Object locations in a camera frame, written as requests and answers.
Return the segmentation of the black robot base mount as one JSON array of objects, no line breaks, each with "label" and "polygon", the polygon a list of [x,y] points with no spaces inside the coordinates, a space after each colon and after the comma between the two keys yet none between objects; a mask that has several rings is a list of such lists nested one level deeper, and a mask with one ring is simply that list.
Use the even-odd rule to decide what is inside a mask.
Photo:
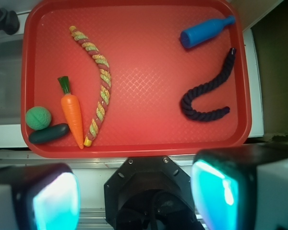
[{"label": "black robot base mount", "polygon": [[105,220],[115,230],[203,230],[191,178],[169,157],[128,158],[105,182]]}]

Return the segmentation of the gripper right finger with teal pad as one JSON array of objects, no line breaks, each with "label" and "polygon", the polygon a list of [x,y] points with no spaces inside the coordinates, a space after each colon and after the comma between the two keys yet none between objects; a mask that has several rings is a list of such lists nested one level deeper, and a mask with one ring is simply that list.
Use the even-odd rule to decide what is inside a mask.
[{"label": "gripper right finger with teal pad", "polygon": [[288,230],[288,145],[201,150],[191,190],[210,230]]}]

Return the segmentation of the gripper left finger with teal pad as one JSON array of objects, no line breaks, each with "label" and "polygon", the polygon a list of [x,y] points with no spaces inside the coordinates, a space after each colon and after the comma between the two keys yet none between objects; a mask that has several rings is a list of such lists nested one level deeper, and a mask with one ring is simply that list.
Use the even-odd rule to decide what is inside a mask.
[{"label": "gripper left finger with teal pad", "polygon": [[80,202],[64,163],[0,168],[0,230],[75,230]]}]

